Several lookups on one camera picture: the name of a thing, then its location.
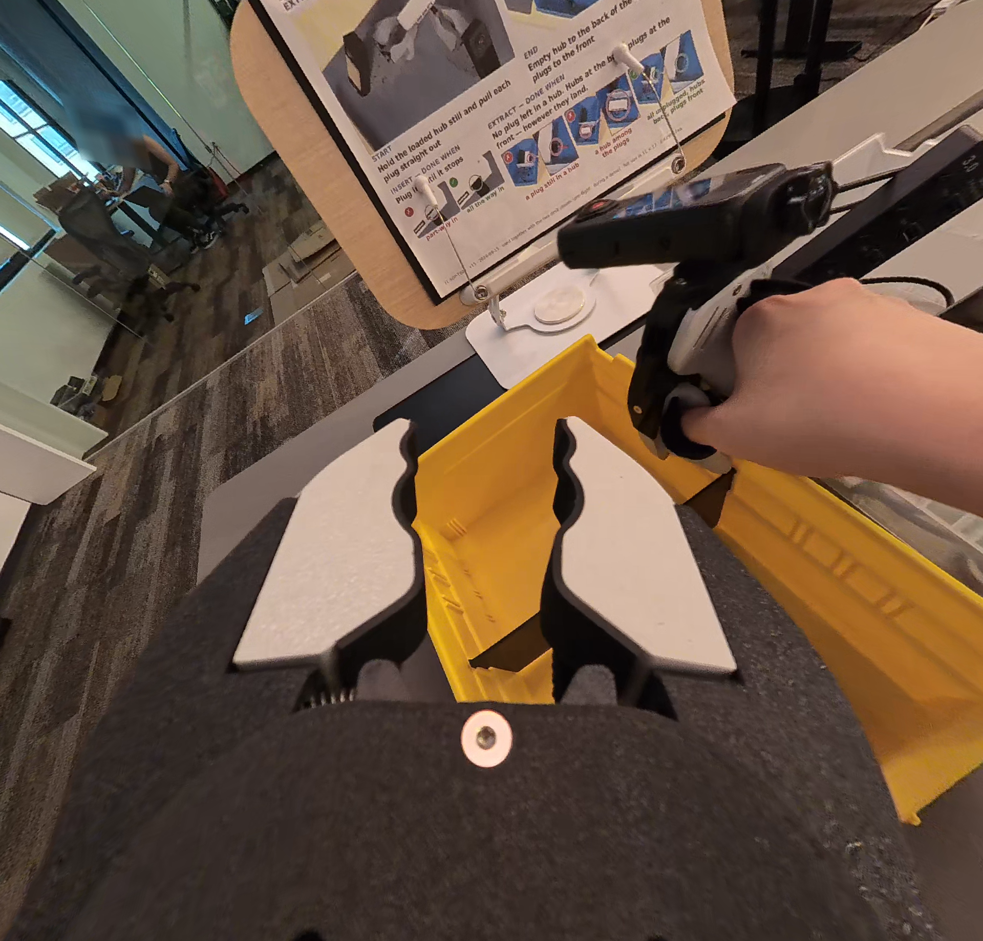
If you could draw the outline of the clear plastic bin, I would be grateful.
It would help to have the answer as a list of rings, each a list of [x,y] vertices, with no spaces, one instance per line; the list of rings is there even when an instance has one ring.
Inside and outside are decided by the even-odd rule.
[[[874,134],[834,161],[834,177],[850,183],[901,168],[923,156],[960,125],[981,133],[981,93],[889,147]],[[866,287],[940,316],[951,305],[953,320],[981,332],[981,203],[965,210],[899,256],[868,273]],[[982,520],[959,508],[897,488],[857,478],[826,482],[829,490],[911,546],[961,584],[982,592]]]

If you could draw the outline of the cardboard box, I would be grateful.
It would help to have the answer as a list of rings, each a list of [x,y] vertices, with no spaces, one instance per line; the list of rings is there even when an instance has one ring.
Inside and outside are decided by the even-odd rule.
[[[356,273],[333,232],[322,221],[314,223],[264,267],[273,323],[282,325]]]

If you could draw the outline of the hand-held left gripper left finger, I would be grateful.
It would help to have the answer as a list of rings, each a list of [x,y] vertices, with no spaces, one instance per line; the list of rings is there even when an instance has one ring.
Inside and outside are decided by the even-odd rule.
[[[424,641],[414,530],[415,425],[397,419],[320,470],[298,496],[232,656],[238,672],[301,668],[329,696],[362,669],[400,667]]]

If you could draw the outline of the black USB hub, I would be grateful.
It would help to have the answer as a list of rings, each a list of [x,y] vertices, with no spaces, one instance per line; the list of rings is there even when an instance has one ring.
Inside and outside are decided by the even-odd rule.
[[[982,199],[982,136],[961,125],[790,254],[776,281],[861,280]]]

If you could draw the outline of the person's right forearm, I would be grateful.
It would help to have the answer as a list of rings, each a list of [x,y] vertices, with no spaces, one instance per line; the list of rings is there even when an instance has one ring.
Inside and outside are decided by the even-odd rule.
[[[953,401],[953,472],[966,509],[982,515],[982,336],[970,332],[959,357]]]

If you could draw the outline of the person's right hand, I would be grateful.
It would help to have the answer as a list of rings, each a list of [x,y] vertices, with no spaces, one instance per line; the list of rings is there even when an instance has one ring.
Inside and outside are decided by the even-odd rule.
[[[966,509],[955,486],[955,373],[971,331],[853,280],[764,298],[732,334],[735,383],[682,418],[722,453],[854,477]]]

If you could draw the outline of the black bin divider plate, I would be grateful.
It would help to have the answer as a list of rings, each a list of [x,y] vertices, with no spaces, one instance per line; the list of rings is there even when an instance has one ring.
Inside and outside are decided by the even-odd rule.
[[[711,481],[689,500],[678,505],[677,511],[689,509],[710,529],[715,529],[722,515],[726,499],[736,476],[736,469]],[[521,625],[469,660],[473,669],[498,669],[518,673],[543,655],[550,645],[543,630],[539,612],[531,615]]]

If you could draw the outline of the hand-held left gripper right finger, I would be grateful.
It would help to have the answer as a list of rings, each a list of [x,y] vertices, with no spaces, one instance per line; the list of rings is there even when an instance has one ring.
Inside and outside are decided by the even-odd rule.
[[[583,668],[613,679],[615,703],[657,703],[664,674],[738,670],[670,494],[579,417],[555,425],[559,523],[544,578],[544,638],[559,702]]]

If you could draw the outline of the yellow storage bin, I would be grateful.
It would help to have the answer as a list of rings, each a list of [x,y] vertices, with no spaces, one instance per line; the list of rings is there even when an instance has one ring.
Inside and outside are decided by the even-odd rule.
[[[552,701],[551,655],[512,672],[471,659],[539,609],[559,524],[551,457],[576,416],[677,504],[715,475],[655,456],[629,421],[633,367],[589,338],[431,447],[417,423],[430,637],[458,701]],[[808,636],[849,700],[901,821],[981,765],[981,597],[818,484],[741,462],[716,533]]]

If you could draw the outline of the black office chair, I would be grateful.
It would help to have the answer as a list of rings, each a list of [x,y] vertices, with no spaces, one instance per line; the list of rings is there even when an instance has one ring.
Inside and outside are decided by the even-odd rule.
[[[200,284],[175,280],[156,264],[149,248],[123,235],[92,189],[75,193],[58,218],[66,236],[92,257],[75,282],[87,283],[90,296],[110,301],[126,328],[141,332],[155,320],[172,323],[171,298],[201,291]]]

